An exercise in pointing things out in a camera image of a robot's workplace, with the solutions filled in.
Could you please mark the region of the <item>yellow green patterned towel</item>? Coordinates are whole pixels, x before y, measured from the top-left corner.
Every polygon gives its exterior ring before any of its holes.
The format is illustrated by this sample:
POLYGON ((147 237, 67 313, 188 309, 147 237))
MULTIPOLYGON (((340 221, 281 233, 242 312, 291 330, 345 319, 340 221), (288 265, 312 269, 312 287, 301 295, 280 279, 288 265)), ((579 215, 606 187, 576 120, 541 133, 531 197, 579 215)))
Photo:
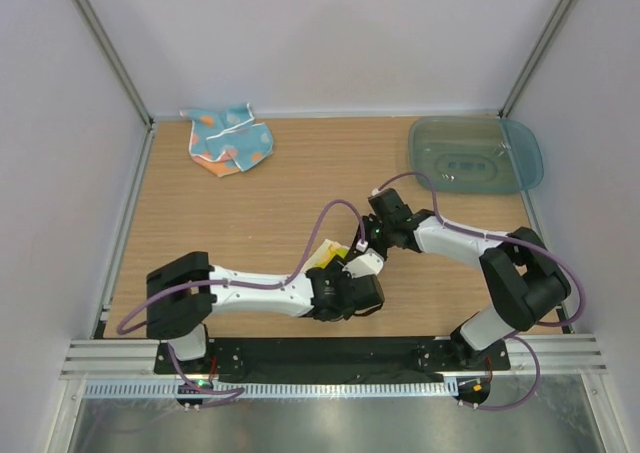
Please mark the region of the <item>yellow green patterned towel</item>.
POLYGON ((349 252, 349 248, 337 241, 325 239, 318 249, 309 256, 304 263, 303 270, 307 271, 311 268, 324 268, 330 261, 338 256, 344 259, 349 252))

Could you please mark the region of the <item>blue orange dotted towel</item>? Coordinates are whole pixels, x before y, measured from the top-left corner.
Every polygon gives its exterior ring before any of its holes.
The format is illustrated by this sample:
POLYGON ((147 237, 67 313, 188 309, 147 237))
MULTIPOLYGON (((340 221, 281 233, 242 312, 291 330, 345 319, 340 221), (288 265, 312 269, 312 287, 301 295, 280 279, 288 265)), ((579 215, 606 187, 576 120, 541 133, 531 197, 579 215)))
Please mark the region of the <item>blue orange dotted towel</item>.
POLYGON ((189 156, 219 178, 246 172, 273 153, 272 132, 256 121, 249 103, 222 111, 183 109, 180 116, 191 122, 189 156))

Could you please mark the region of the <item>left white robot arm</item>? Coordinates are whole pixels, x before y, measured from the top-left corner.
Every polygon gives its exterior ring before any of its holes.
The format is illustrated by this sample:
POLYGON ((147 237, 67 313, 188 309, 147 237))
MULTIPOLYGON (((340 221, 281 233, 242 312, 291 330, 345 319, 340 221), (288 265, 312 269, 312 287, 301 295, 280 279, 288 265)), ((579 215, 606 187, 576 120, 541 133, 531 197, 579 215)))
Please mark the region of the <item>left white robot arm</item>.
POLYGON ((180 365, 202 372, 212 359, 202 323, 212 313, 258 311, 319 321, 353 315, 355 287, 344 266, 339 254, 316 253, 289 278, 226 269, 210 264, 206 252, 188 253, 147 275, 148 299, 171 287, 186 288, 147 307, 146 337, 171 341, 180 365))

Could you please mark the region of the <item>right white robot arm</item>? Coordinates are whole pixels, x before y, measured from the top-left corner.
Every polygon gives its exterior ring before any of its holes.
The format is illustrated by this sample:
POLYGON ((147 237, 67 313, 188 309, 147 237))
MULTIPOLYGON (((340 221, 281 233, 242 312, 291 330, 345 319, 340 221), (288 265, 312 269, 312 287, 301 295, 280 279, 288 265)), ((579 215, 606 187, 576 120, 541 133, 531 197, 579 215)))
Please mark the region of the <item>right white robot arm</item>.
POLYGON ((420 210, 393 219, 380 213, 362 218, 354 249, 366 244, 382 257, 392 247, 436 254, 479 269, 490 304, 450 335, 450 355, 472 369, 487 350, 514 332, 541 322, 571 293, 559 261, 548 256, 538 235, 527 227, 512 233, 472 228, 420 210))

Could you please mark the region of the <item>clear blue plastic tray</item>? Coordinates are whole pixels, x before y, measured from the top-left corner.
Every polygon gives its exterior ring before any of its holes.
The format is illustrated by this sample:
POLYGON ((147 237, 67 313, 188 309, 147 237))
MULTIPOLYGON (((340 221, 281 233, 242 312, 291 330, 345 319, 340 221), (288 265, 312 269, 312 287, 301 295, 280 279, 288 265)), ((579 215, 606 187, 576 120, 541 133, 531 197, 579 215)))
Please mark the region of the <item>clear blue plastic tray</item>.
POLYGON ((533 132, 503 118, 420 118, 409 129, 408 158, 418 183, 438 192, 509 195, 544 176, 533 132))

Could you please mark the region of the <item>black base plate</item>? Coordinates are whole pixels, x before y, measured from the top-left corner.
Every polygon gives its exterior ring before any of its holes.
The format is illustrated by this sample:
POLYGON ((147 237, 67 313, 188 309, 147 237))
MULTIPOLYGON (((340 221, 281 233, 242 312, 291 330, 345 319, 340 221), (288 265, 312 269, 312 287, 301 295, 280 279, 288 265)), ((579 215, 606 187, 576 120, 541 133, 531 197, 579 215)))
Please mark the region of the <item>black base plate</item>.
POLYGON ((506 344, 500 341, 469 359, 456 356, 448 337, 298 337, 298 338, 212 338, 202 358, 180 360, 187 374, 211 372, 220 375, 248 375, 265 367, 348 367, 389 365, 414 371, 453 372, 482 370, 495 372, 511 368, 506 344))

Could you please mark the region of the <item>front aluminium rail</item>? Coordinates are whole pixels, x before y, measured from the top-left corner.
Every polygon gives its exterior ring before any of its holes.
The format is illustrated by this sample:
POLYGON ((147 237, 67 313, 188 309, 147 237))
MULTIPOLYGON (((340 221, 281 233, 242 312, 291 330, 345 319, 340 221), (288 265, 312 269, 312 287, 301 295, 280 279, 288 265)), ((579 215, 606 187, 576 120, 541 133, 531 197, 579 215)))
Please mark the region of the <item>front aluminium rail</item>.
MULTIPOLYGON (((144 339, 74 340, 61 367, 65 380, 82 378, 144 378, 152 374, 159 342, 144 339)), ((606 374, 608 372, 592 334, 524 335, 506 341, 506 351, 517 375, 532 374, 537 355, 541 372, 606 374)))

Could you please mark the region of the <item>right aluminium frame post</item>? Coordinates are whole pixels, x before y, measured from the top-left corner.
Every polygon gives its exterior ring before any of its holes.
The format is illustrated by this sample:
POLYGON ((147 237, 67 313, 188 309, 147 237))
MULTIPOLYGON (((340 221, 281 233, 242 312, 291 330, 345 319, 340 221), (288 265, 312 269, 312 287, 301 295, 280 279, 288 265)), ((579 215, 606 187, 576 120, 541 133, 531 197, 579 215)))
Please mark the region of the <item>right aluminium frame post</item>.
POLYGON ((534 74, 550 51, 578 0, 557 0, 531 52, 520 69, 502 107, 499 118, 508 118, 514 111, 534 74))

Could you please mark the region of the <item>aluminium frame post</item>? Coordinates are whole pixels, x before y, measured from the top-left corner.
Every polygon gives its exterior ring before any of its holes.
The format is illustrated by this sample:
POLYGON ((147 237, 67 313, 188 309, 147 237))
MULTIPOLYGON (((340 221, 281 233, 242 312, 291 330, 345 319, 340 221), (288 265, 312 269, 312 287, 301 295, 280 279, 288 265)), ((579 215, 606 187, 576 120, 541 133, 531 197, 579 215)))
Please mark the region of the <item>aluminium frame post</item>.
POLYGON ((550 51, 578 0, 557 0, 531 52, 520 69, 502 107, 499 118, 508 118, 514 111, 534 74, 550 51))
POLYGON ((90 0, 71 0, 75 8, 78 10, 85 26, 96 42, 100 52, 105 58, 107 64, 115 75, 128 100, 136 111, 138 117, 142 120, 145 128, 150 130, 154 125, 152 115, 149 113, 138 89, 127 71, 120 55, 118 54, 111 38, 102 24, 95 8, 90 0))

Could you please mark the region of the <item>left aluminium frame post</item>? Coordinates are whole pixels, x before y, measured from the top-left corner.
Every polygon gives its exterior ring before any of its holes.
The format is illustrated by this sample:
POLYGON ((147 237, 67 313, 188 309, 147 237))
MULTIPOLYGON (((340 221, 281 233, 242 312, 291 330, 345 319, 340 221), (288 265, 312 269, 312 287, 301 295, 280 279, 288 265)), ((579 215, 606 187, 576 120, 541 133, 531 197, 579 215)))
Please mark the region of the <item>left aluminium frame post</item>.
POLYGON ((149 113, 138 89, 127 71, 120 55, 118 54, 111 38, 102 24, 95 8, 90 0, 71 0, 75 8, 78 10, 85 26, 96 42, 100 52, 105 58, 107 64, 115 75, 128 100, 136 111, 138 117, 142 120, 145 128, 150 130, 154 125, 152 115, 149 113))

